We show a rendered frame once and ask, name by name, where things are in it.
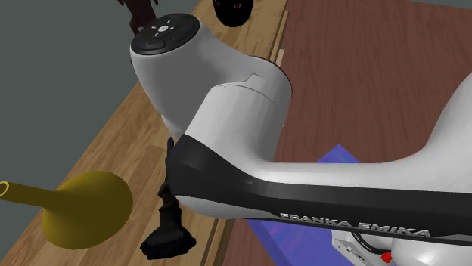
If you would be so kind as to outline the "light wooden table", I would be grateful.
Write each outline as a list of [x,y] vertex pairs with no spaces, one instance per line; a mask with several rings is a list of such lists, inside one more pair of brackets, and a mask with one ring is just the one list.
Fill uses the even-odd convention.
[[157,191],[165,177],[169,132],[136,85],[70,170],[68,177],[90,170],[119,175],[129,185],[134,205],[126,225],[110,239],[89,249],[62,249],[49,243],[38,214],[0,266],[221,266],[233,221],[182,210],[182,221],[196,238],[189,253],[149,261],[139,246],[159,224]]

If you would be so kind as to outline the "black lumpy figure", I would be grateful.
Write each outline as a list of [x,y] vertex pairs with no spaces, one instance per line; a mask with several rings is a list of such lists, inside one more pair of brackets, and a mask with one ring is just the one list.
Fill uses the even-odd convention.
[[163,205],[160,207],[160,225],[141,243],[140,250],[148,260],[173,258],[188,253],[197,243],[182,225],[182,210],[165,181],[158,192]]

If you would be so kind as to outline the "yellow long-necked vase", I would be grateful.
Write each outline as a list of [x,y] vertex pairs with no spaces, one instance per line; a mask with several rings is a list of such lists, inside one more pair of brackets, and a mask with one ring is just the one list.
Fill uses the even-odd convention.
[[64,249],[87,249],[115,235],[132,212],[133,197],[119,176],[83,172],[56,190],[0,181],[0,200],[40,206],[46,239]]

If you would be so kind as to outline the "purple blue robot stand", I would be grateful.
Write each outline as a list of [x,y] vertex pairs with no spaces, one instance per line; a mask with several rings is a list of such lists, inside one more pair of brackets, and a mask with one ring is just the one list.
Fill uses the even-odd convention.
[[387,250],[369,252],[349,231],[249,220],[277,266],[396,266]]

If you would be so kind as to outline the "dark brown figure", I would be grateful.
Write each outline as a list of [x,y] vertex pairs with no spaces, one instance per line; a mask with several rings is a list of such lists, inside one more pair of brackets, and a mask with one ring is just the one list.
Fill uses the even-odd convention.
[[158,0],[117,0],[122,6],[126,6],[132,17],[129,21],[130,29],[135,35],[140,33],[151,21],[156,19],[156,14],[152,8],[152,2],[158,5]]

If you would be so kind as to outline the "black round thing, red dots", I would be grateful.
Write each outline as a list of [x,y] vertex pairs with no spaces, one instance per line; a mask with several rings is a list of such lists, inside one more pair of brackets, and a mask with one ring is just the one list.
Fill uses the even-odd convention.
[[212,0],[219,21],[227,27],[244,25],[251,16],[254,0]]

